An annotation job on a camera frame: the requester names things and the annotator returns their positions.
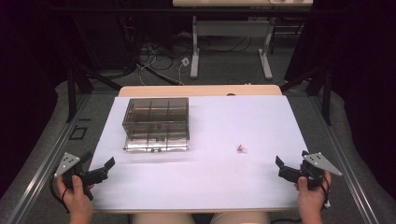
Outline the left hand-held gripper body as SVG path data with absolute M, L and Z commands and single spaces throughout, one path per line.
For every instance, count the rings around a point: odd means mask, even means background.
M 71 153 L 65 152 L 58 168 L 54 172 L 54 177 L 62 177 L 64 184 L 68 189 L 73 188 L 72 176 L 77 175 L 83 183 L 83 191 L 85 195 L 92 200 L 93 196 L 90 190 L 90 184 L 87 182 L 89 172 L 84 171 L 82 165 L 92 157 L 91 152 L 87 152 L 82 156 L 75 156 Z

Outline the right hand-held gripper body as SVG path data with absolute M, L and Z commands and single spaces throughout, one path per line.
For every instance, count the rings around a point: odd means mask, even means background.
M 302 152 L 303 162 L 301 164 L 301 175 L 308 180 L 308 188 L 320 187 L 324 179 L 324 172 L 328 171 L 333 175 L 342 176 L 342 172 L 336 168 L 325 156 L 319 153 Z

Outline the smoky transparent compartment box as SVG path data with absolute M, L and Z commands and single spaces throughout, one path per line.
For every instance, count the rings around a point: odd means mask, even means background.
M 131 99 L 122 127 L 130 153 L 184 151 L 190 140 L 189 99 Z

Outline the person's right hand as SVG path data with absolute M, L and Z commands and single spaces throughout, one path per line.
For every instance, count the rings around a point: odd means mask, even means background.
M 320 214 L 331 182 L 331 175 L 328 171 L 324 172 L 323 182 L 317 189 L 308 188 L 306 177 L 301 176 L 298 179 L 298 182 L 295 184 L 295 188 L 299 191 L 298 206 L 300 216 L 307 216 L 308 214 Z

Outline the person's left hand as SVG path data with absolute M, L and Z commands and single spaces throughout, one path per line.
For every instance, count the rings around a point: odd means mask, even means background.
M 83 191 L 83 182 L 76 176 L 72 176 L 72 189 L 64 183 L 63 178 L 57 178 L 57 187 L 61 194 L 61 200 L 65 203 L 72 217 L 90 217 L 92 215 L 92 203 Z

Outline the white table cover sheet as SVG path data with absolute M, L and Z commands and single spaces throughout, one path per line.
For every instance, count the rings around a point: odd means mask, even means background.
M 282 95 L 190 99 L 189 149 L 127 153 L 121 123 L 129 101 L 115 99 L 91 167 L 115 165 L 92 190 L 99 212 L 214 212 L 296 207 L 276 156 L 298 167 L 306 145 Z M 238 153 L 242 145 L 247 153 Z

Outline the person's right leg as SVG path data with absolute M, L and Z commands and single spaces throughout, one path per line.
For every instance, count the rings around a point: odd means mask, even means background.
M 210 224 L 270 224 L 271 220 L 265 212 L 231 212 L 215 214 Z

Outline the person's leg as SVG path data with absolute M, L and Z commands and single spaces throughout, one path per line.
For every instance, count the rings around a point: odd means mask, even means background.
M 134 224 L 195 224 L 191 215 L 173 213 L 143 213 L 133 216 Z
M 231 212 L 215 214 L 210 224 L 270 224 L 271 220 L 265 212 Z

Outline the black metal stand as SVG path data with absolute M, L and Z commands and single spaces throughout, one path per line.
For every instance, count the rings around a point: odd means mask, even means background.
M 297 76 L 292 81 L 280 86 L 281 91 L 287 91 L 291 87 L 309 79 L 309 84 L 305 89 L 307 96 L 317 96 L 322 91 L 321 115 L 328 125 L 331 125 L 330 102 L 332 92 L 332 70 L 329 66 L 316 66 L 305 73 Z
M 69 109 L 67 121 L 71 122 L 76 116 L 78 110 L 76 87 L 79 87 L 83 94 L 91 94 L 93 91 L 93 85 L 91 84 L 88 75 L 91 75 L 116 91 L 121 89 L 121 85 L 100 75 L 96 70 L 90 68 L 84 63 L 81 63 L 75 52 L 71 49 L 69 41 L 65 35 L 59 35 L 59 42 L 63 44 L 64 54 L 66 56 L 64 63 L 67 68 L 67 93 Z

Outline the person's left leg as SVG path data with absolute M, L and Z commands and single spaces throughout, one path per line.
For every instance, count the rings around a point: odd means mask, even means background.
M 134 224 L 195 224 L 191 215 L 173 213 L 143 213 L 133 216 Z

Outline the dark curtain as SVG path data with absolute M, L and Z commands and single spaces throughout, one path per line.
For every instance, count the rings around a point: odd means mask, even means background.
M 64 81 L 36 0 L 0 0 L 0 198 L 47 126 Z
M 396 0 L 313 0 L 285 79 L 328 65 L 345 102 L 355 148 L 378 184 L 396 200 Z

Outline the white desk with metal legs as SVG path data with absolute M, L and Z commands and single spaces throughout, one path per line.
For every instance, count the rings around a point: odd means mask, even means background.
M 187 9 L 309 9 L 313 0 L 173 0 L 174 7 Z M 202 21 L 192 17 L 192 59 L 191 78 L 198 77 L 199 36 L 250 36 L 261 37 L 263 47 L 258 49 L 264 77 L 273 78 L 267 54 L 269 52 L 277 16 L 266 16 L 266 21 L 230 21 L 229 19 L 212 19 Z

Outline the grey metal floor rail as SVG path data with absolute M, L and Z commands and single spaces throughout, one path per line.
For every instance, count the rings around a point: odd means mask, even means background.
M 357 208 L 361 214 L 364 224 L 379 224 L 375 212 L 370 205 L 367 195 L 361 187 L 361 183 L 356 177 L 352 166 L 350 165 L 347 156 L 338 141 L 335 132 L 331 125 L 322 117 L 321 105 L 316 97 L 309 97 L 310 104 L 314 107 L 315 113 L 321 122 L 326 134 L 330 138 L 332 144 L 332 154 L 339 165 L 340 171 L 343 173 L 343 177 L 346 181 L 346 185 L 351 193 L 351 196 L 357 205 Z
M 23 224 L 35 201 L 52 177 L 63 148 L 71 132 L 75 129 L 79 113 L 89 102 L 91 96 L 82 94 L 78 97 L 77 112 L 69 121 L 67 99 L 60 97 L 49 123 L 38 139 L 32 153 L 22 166 L 17 177 L 0 200 L 0 208 L 5 217 L 0 224 Z

